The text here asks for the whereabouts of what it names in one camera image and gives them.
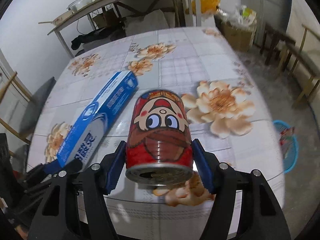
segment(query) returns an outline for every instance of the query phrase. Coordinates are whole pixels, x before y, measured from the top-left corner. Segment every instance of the plastic bag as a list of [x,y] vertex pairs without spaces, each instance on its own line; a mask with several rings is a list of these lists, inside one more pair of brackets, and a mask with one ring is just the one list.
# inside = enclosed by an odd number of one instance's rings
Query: plastic bag
[[236,6],[234,15],[230,15],[228,21],[231,25],[248,28],[256,22],[257,13],[245,5]]

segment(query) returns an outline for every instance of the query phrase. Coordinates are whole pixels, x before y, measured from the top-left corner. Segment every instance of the concrete floor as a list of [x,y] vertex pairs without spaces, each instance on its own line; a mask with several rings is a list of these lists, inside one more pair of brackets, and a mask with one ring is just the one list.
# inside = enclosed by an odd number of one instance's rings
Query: concrete floor
[[299,158],[295,168],[285,175],[286,217],[292,239],[304,228],[320,202],[320,139],[312,110],[304,98],[297,108],[292,104],[301,92],[292,76],[285,71],[276,79],[278,60],[264,65],[265,56],[253,47],[238,52],[252,78],[260,88],[274,120],[280,119],[296,128]]

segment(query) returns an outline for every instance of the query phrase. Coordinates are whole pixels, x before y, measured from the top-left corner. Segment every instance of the cartoon face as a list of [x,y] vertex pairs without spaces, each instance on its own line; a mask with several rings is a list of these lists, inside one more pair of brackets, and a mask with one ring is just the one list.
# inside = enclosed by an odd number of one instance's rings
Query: cartoon face
[[154,98],[142,108],[140,115],[134,119],[141,130],[156,128],[173,128],[183,132],[188,122],[183,118],[177,104],[168,98]]

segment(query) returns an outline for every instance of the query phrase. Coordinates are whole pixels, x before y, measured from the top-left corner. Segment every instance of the blue box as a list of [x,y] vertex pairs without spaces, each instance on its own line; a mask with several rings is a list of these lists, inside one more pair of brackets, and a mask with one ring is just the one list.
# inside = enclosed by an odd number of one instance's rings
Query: blue box
[[86,167],[104,134],[113,125],[138,85],[131,71],[114,74],[93,101],[83,110],[62,143],[57,159],[61,167],[73,159]]

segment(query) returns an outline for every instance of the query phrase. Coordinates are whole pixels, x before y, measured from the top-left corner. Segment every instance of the can lid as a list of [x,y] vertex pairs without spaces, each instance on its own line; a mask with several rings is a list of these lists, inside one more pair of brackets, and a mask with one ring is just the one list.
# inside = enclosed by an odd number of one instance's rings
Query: can lid
[[125,175],[128,179],[152,186],[174,185],[192,177],[192,168],[171,163],[148,163],[132,166]]

